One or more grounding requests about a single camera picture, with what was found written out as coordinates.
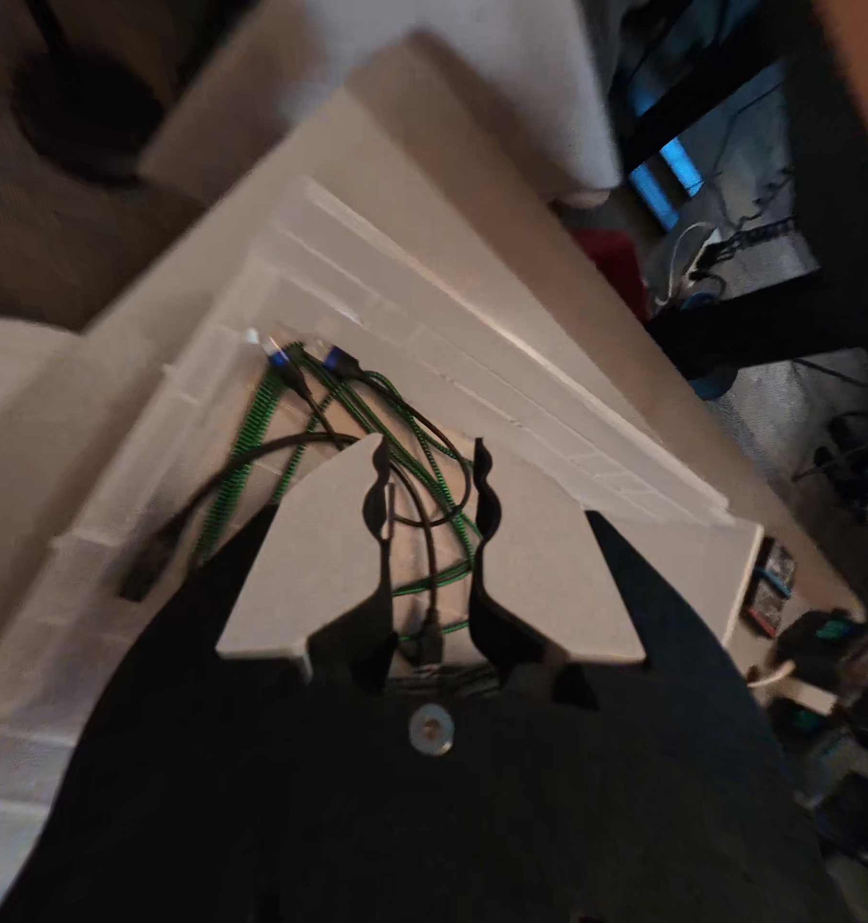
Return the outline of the red box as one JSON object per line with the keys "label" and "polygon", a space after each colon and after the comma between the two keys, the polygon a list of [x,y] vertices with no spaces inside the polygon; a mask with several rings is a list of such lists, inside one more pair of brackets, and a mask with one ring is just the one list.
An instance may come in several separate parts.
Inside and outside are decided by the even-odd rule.
{"label": "red box", "polygon": [[569,233],[632,315],[646,325],[652,318],[652,297],[631,239],[612,229],[578,228]]}

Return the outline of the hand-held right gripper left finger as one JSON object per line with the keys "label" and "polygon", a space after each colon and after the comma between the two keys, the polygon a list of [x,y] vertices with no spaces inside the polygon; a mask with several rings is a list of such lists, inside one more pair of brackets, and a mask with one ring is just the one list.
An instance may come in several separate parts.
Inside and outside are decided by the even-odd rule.
{"label": "hand-held right gripper left finger", "polygon": [[216,644],[227,663],[280,663],[305,683],[380,694],[398,642],[384,437],[350,444],[294,486]]}

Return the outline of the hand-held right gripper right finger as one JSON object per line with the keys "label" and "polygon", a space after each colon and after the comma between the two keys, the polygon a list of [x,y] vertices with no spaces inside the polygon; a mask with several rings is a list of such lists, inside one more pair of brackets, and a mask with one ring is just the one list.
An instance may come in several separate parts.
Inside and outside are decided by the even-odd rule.
{"label": "hand-held right gripper right finger", "polygon": [[468,600],[475,648],[500,686],[555,686],[580,667],[643,670],[648,655],[586,510],[500,441],[474,443]]}

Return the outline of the clear plastic bin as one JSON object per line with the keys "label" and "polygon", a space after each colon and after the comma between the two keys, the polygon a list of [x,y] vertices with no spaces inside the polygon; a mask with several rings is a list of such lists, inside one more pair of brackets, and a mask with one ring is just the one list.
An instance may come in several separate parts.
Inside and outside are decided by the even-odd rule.
{"label": "clear plastic bin", "polygon": [[311,349],[338,346],[393,379],[468,440],[492,439],[543,471],[628,539],[724,645],[738,626],[761,526],[665,448],[545,305],[445,206],[422,228],[459,255],[473,294],[433,257],[412,254],[311,177],[254,225],[228,273],[175,310],[127,298],[67,361],[93,352],[139,362],[95,463],[65,499],[62,524],[0,635],[0,901],[35,844],[75,733],[137,635],[141,609],[113,600],[113,578],[141,535],[168,516],[226,449],[255,383],[248,329]]}

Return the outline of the black desk frame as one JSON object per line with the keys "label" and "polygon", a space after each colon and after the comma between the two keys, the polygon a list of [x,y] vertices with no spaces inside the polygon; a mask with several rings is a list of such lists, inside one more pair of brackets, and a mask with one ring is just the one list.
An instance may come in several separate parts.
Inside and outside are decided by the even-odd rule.
{"label": "black desk frame", "polygon": [[715,305],[666,309],[647,331],[685,379],[859,348],[868,355],[868,125],[817,2],[757,2],[726,40],[637,116],[622,146],[641,165],[770,64],[784,64],[797,230],[817,271]]}

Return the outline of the white sneaker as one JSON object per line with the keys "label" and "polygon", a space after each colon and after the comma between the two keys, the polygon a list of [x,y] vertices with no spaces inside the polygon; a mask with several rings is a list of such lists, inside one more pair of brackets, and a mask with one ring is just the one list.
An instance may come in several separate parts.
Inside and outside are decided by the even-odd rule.
{"label": "white sneaker", "polygon": [[700,268],[704,250],[723,242],[722,230],[715,222],[694,222],[682,230],[662,257],[661,280],[650,285],[655,308],[676,304],[690,294],[695,284],[692,275]]}

